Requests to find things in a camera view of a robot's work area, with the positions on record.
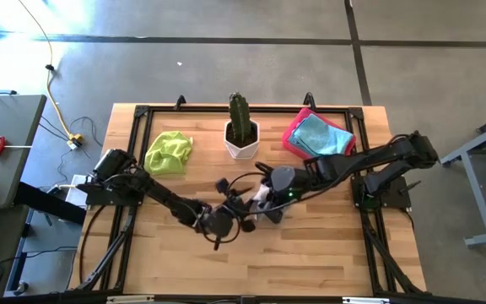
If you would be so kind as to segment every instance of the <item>yellow cable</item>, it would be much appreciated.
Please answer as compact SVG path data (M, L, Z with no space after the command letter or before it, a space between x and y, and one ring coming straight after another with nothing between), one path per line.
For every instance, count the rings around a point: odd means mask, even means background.
M18 0L18 2L20 2L20 4L22 4L22 6L24 7L24 9L31 16L31 18L33 18L33 20L37 23L37 25L39 25L39 29L42 31L42 34L46 38L46 42L48 42L48 46L50 47L50 65L53 66L52 63L53 63L53 57L54 57L54 55L53 55L53 50L51 49L51 43L50 43L50 39L48 39L48 35L44 31L44 29L42 29L41 24L39 23L39 21L37 21L37 19L35 18L35 16L33 16L33 14L27 9L27 7L22 2L22 0ZM59 111L59 107L57 106L56 102L54 101L54 97L51 95L51 91L50 91L50 83L51 83L50 75L51 75L51 71L48 70L48 75L46 77L46 91L48 92L48 97L50 98L51 104L54 106L54 109L56 109L57 118L59 119L59 122L63 126L63 130L67 134L68 138L71 139L73 137L73 134L68 130L67 124L65 124L65 121L63 120L63 116L61 115L61 112Z

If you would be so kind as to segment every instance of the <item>desk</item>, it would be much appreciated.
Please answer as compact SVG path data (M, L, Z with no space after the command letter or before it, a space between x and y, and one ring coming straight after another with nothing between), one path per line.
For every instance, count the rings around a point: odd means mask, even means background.
M114 105L104 150L127 149L135 106ZM391 134L385 108L363 107L363 110L370 146L386 143ZM343 117L326 116L344 127ZM227 113L155 113L150 143L161 132L173 130L194 139L186 174L155 179L181 196L220 204L224 198L216 193L214 183L222 177L232 180L244 172L255 171L255 161L270 166L302 166L301 159L284 150L280 142L284 129L294 118L293 113L252 113L251 117L260 123L260 148L252 160L233 160L223 143L223 127L229 119ZM136 155L143 129L141 124ZM236 185L243 188L258 183L256 178L249 177ZM84 229L93 211L88 212ZM424 290L408 217L398 210L385 209L383 213L391 255L412 282ZM113 214L114 208L106 207L91 227L84 249L84 276L105 253ZM118 269L118 258L115 265L112 281ZM379 258L378 265L384 285L383 264ZM74 263L70 287L77 285L78 259ZM146 198L138 209L124 293L369 296L371 288L363 232L359 211L353 207L349 183L343 182L317 198L292 206L280 225L260 222L256 231L241 233L235 242L221 245L217 252L202 236L179 225L167 209Z
M33 144L45 103L44 95L0 96L0 136L13 145ZM29 152L29 149L12 149L0 156L0 261L17 254L30 210L24 205L11 207ZM0 280L0 296L5 291L11 266L11 262L2 264L5 271Z

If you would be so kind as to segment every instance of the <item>white hexagonal pot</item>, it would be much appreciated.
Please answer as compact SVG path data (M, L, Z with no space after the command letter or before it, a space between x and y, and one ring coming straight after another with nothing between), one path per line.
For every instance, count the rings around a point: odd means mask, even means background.
M226 149L228 150L229 154L232 155L233 158L237 160L248 160L251 159L252 156L258 151L258 145L260 144L260 124L251 120L251 123L256 126L256 142L249 144L243 148L237 147L236 145L232 144L228 140L226 140L226 129L231 121L227 121L224 124L224 144L226 145Z

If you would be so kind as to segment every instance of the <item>cactus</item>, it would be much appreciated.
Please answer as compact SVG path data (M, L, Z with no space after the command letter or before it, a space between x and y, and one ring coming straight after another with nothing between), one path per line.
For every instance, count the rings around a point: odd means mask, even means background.
M246 98L239 92L229 95L229 118L232 121L234 139L243 143L251 135L251 114Z

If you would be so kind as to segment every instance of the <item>blue cloth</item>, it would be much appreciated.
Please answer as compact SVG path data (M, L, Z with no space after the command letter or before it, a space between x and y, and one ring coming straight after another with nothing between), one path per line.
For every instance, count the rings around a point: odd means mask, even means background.
M292 132L288 141L308 155L344 154L354 135L328 125L318 116L310 114Z

